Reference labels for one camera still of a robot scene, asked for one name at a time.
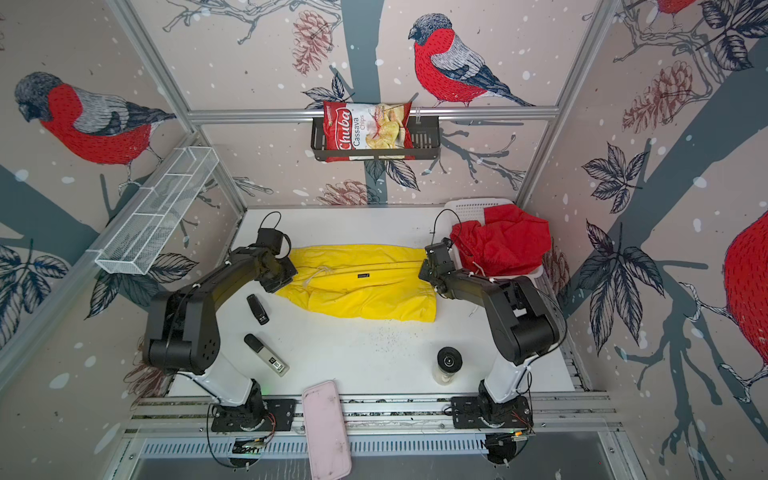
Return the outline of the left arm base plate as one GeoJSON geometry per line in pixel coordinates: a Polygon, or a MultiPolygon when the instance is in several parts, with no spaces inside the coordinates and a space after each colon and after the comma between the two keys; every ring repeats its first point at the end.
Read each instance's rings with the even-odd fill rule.
{"type": "Polygon", "coordinates": [[[210,429],[215,433],[285,432],[292,427],[297,401],[262,399],[237,407],[215,405],[210,429]]]}

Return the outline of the yellow shorts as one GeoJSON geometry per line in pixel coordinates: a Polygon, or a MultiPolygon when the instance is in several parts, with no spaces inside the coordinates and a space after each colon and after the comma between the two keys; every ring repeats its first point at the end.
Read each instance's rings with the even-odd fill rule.
{"type": "Polygon", "coordinates": [[[327,245],[295,249],[297,269],[277,295],[337,318],[432,323],[437,295],[419,278],[426,253],[390,245],[327,245]]]}

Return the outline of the red shorts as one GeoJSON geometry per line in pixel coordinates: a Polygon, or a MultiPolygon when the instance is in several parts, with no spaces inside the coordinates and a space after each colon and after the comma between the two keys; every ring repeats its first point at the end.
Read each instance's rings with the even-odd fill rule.
{"type": "Polygon", "coordinates": [[[472,220],[454,225],[450,239],[465,269],[486,277],[526,275],[542,265],[551,249],[546,220],[513,204],[484,210],[485,223],[472,220]]]}

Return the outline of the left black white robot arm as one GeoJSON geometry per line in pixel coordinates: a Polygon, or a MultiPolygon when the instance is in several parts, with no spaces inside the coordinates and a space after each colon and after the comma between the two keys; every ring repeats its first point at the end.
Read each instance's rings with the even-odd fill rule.
{"type": "Polygon", "coordinates": [[[241,247],[198,282],[150,301],[143,362],[165,373],[183,373],[213,399],[216,432],[275,427],[258,382],[240,373],[221,352],[217,310],[246,284],[256,281],[268,293],[290,284],[291,260],[266,247],[241,247]]]}

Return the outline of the white plastic basket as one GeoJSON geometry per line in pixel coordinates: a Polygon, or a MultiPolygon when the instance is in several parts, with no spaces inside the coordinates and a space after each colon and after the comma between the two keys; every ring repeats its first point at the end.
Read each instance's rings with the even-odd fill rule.
{"type": "MultiPolygon", "coordinates": [[[[447,233],[450,234],[450,231],[452,229],[452,226],[466,221],[478,221],[480,224],[485,225],[485,209],[491,208],[495,206],[500,205],[514,205],[515,202],[509,199],[505,198],[468,198],[468,199],[460,199],[460,200],[452,200],[447,202],[444,205],[445,209],[449,209],[454,211],[458,215],[458,220],[450,216],[450,218],[447,220],[450,222],[451,227],[446,227],[445,225],[448,225],[448,223],[443,222],[442,220],[438,221],[438,227],[436,229],[438,230],[438,233],[443,234],[447,233]]],[[[458,247],[455,245],[451,247],[450,249],[450,255],[452,260],[454,261],[455,266],[458,269],[464,268],[462,265],[462,260],[460,257],[460,251],[458,250],[458,247]]],[[[537,278],[540,278],[544,274],[544,267],[542,264],[540,264],[535,270],[531,271],[530,273],[524,275],[529,277],[532,280],[535,280],[537,278]]],[[[512,276],[500,276],[497,277],[499,280],[509,280],[513,279],[520,275],[512,275],[512,276]]]]}

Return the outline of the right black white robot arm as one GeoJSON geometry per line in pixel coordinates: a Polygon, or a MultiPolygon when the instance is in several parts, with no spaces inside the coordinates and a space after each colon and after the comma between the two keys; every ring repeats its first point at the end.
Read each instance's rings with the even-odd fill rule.
{"type": "Polygon", "coordinates": [[[474,397],[454,397],[450,411],[457,429],[533,429],[523,381],[531,365],[557,348],[561,329],[534,282],[519,276],[498,280],[458,269],[450,253],[426,250],[419,278],[447,299],[484,309],[497,356],[474,397]]]}

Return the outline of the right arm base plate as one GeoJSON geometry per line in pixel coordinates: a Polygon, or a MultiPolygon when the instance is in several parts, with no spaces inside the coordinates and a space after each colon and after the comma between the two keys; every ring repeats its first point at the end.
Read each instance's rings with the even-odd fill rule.
{"type": "Polygon", "coordinates": [[[494,403],[486,396],[455,396],[448,412],[455,429],[522,429],[533,426],[532,409],[519,396],[505,403],[494,403]]]}

